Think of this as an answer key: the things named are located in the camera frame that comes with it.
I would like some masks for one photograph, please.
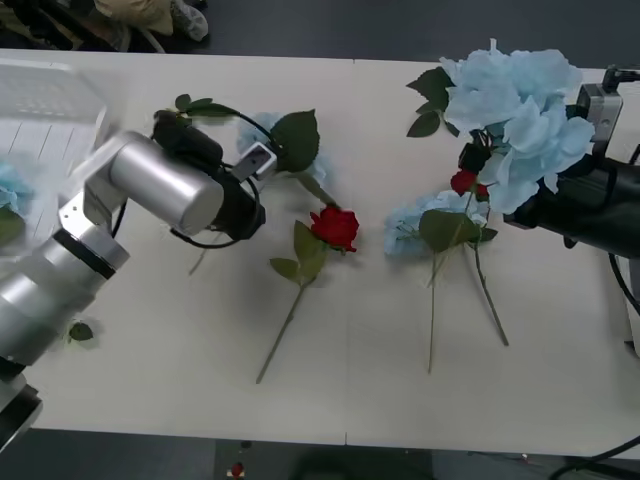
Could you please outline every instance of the leaf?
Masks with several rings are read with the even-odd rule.
[[[449,133],[454,137],[457,138],[460,135],[460,130],[458,130],[456,127],[451,125],[449,122],[444,122],[444,126],[447,127],[447,130],[449,130]]]
[[[422,105],[418,110],[416,110],[416,113],[418,115],[424,115],[427,112],[433,112],[435,110],[433,104],[431,102],[427,102],[424,105]]]
[[[192,117],[224,118],[233,117],[238,114],[238,111],[219,103],[209,103],[208,105],[202,105],[196,108],[189,106],[187,113]]]
[[[86,342],[93,338],[93,330],[86,323],[76,322],[69,329],[69,338],[76,342]]]
[[[178,109],[179,112],[182,112],[182,113],[187,111],[187,108],[189,108],[190,103],[191,103],[191,97],[186,93],[183,93],[182,95],[178,95],[175,101],[176,108]]]
[[[498,235],[498,231],[493,228],[483,228],[480,233],[480,243],[490,242]]]
[[[24,220],[9,207],[0,208],[0,247],[15,240],[24,230]]]
[[[294,174],[294,177],[298,179],[300,184],[307,189],[307,191],[320,200],[325,205],[337,205],[336,201],[331,198],[327,192],[325,192],[320,184],[313,176],[307,172],[299,172]]]
[[[298,261],[303,264],[305,260],[315,256],[323,247],[322,240],[317,239],[304,223],[296,220],[293,226],[293,249],[296,251]]]
[[[440,116],[437,112],[425,113],[413,122],[413,125],[411,125],[411,128],[409,129],[409,133],[407,133],[407,137],[428,137],[429,135],[433,135],[438,130],[439,126]]]
[[[324,267],[328,253],[328,249],[321,246],[312,257],[305,258],[300,265],[300,273],[302,273],[302,276],[308,280],[316,278],[322,270],[322,267]]]
[[[301,172],[318,156],[320,135],[315,110],[285,115],[271,129],[271,135],[282,147],[279,170]]]
[[[211,103],[213,103],[212,98],[201,98],[199,100],[194,100],[193,102],[191,102],[187,108],[192,110],[194,108],[201,108],[207,105],[211,105]]]
[[[435,253],[477,238],[479,227],[464,213],[427,210],[420,219],[420,237]]]
[[[298,283],[298,262],[288,258],[272,258],[269,260],[271,268],[273,268],[280,276]]]
[[[478,237],[477,235],[472,238],[471,240],[469,240],[469,245],[474,247],[478,244],[478,243],[486,243],[486,242],[490,242],[491,240],[493,240],[494,238],[496,238],[496,235],[498,235],[498,231],[494,230],[493,228],[483,228],[480,230],[480,237]]]
[[[447,88],[452,87],[451,79],[442,67],[427,70],[407,87],[417,91],[433,104],[434,110],[445,110],[449,105]]]

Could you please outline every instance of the person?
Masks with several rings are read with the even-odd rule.
[[[196,42],[209,33],[205,16],[184,0],[94,0],[104,16],[139,29],[173,35],[174,27]]]

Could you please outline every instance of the shoe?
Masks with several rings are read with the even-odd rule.
[[[209,33],[209,25],[202,12],[187,5],[184,0],[171,1],[171,17],[175,27],[191,40],[199,42]]]

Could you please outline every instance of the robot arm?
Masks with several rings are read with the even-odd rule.
[[[123,132],[102,145],[69,179],[60,230],[0,279],[0,451],[42,408],[23,369],[129,258],[110,231],[123,202],[135,201],[180,238],[210,229],[238,241],[265,221],[258,199],[241,187],[275,169],[276,156],[264,145],[253,145],[229,171],[222,148],[175,115],[159,114],[154,137]]]

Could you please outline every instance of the artificial flower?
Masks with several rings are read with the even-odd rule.
[[[503,144],[478,175],[479,182],[489,185],[491,208],[513,213],[538,192],[540,179],[557,192],[557,174],[583,158],[594,133],[583,118],[567,120],[562,103],[541,112],[530,97],[505,124]]]
[[[471,192],[460,196],[453,190],[446,190],[437,195],[420,197],[414,206],[397,208],[385,220],[384,251],[387,255],[416,256],[427,253],[419,228],[422,214],[428,210],[466,212],[473,223],[484,226],[487,223],[489,204],[478,202]]]
[[[264,127],[265,130],[271,131],[282,116],[280,113],[262,112],[254,115],[252,118],[256,123]],[[236,150],[238,153],[243,154],[256,142],[268,145],[269,139],[250,123],[241,122],[238,127],[238,138],[236,139]],[[320,147],[318,156],[311,166],[307,168],[306,172],[318,182],[320,188],[324,189],[330,181],[331,164],[322,146]]]
[[[22,179],[17,170],[8,162],[0,161],[0,208],[9,209],[25,218],[33,189]]]
[[[505,55],[491,48],[472,52],[466,60],[441,58],[454,87],[449,88],[447,122],[461,132],[482,129],[516,116],[529,98],[541,110],[580,85],[580,70],[558,50],[515,51]]]
[[[317,238],[334,249],[347,252],[356,251],[351,245],[360,226],[355,213],[329,205],[320,212],[319,216],[316,213],[311,213],[311,219],[313,220],[311,232]]]
[[[278,120],[282,117],[279,113],[261,112],[257,113],[252,119],[265,130],[271,131]],[[243,154],[256,142],[269,143],[269,139],[248,122],[240,122],[238,125],[238,138],[236,140],[236,150],[239,154]]]
[[[465,192],[470,191],[475,185],[475,191],[478,195],[488,195],[487,187],[476,184],[476,178],[477,175],[469,170],[458,170],[458,172],[451,177],[451,189],[458,195],[464,195]]]
[[[418,256],[427,253],[418,228],[424,210],[417,205],[394,209],[384,222],[384,252],[393,256]]]

